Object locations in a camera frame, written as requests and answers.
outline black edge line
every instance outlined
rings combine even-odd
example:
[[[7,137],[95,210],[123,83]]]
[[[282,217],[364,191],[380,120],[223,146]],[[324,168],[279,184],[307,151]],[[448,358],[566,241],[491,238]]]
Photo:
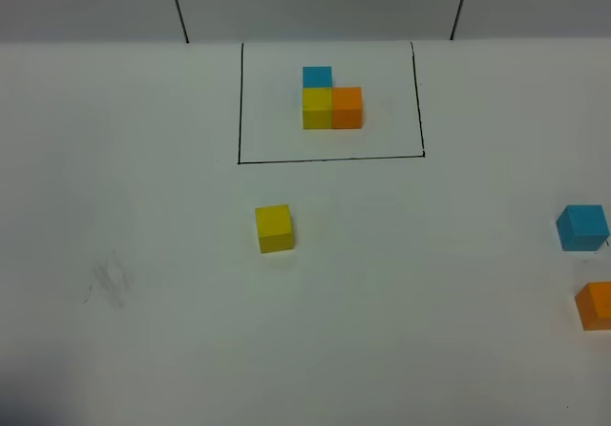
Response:
[[[240,55],[240,130],[238,133],[238,164],[242,163],[242,95],[244,93],[244,43]]]
[[[413,51],[413,42],[411,45],[411,64],[413,65],[413,87],[416,91],[416,106],[418,107],[418,123],[420,124],[420,140],[422,141],[422,157],[426,157],[427,153],[424,149],[424,133],[422,132],[422,113],[420,112],[420,95],[418,94],[418,76],[416,75],[416,53]]]
[[[389,157],[348,157],[344,159],[303,159],[303,160],[262,160],[262,161],[242,161],[240,165],[259,165],[263,163],[310,163],[313,161],[349,161],[349,160],[390,160],[390,159],[423,159],[420,156],[389,156]]]
[[[184,42],[189,44],[189,35],[187,34],[187,29],[184,26],[184,19],[182,18],[182,11],[180,10],[179,0],[174,0],[174,3],[176,4],[176,10],[179,13],[180,25],[182,26],[182,33],[184,34]]]
[[[456,26],[458,25],[458,20],[460,19],[460,13],[462,12],[462,3],[465,0],[460,0],[458,3],[458,11],[456,11],[456,17],[454,18],[454,25],[452,27],[452,34],[450,34],[450,40],[454,41],[454,34],[456,33]]]

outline rectangular outline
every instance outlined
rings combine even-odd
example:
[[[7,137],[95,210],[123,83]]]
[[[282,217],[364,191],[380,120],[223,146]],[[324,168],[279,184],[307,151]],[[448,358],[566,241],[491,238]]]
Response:
[[[422,154],[418,156],[374,156],[374,157],[346,157],[339,159],[302,159],[302,160],[261,160],[261,161],[242,161],[242,96],[244,91],[244,43],[242,42],[242,52],[240,61],[240,127],[238,131],[238,165],[258,165],[263,163],[306,163],[311,161],[348,161],[348,160],[382,160],[382,159],[423,159],[427,156],[424,148],[424,134],[422,133],[422,113],[420,111],[420,95],[418,94],[418,78],[416,75],[416,54],[411,46],[411,64],[413,65],[413,87],[416,94],[416,106],[418,107],[418,124],[420,126],[420,140],[422,142]]]

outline white surface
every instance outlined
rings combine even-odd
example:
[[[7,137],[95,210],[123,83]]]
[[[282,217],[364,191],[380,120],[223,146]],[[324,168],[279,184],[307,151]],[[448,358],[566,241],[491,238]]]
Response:
[[[174,0],[0,0],[0,41],[184,42]]]
[[[465,0],[455,38],[611,35],[611,0]]]
[[[0,371],[64,361],[87,425],[608,424],[610,251],[553,220],[611,208],[609,44],[417,43],[425,159],[264,165],[239,45],[0,48]]]
[[[448,39],[460,0],[180,0],[192,41]]]
[[[304,130],[304,66],[362,87],[362,129]],[[409,42],[245,44],[242,96],[242,161],[422,155]]]

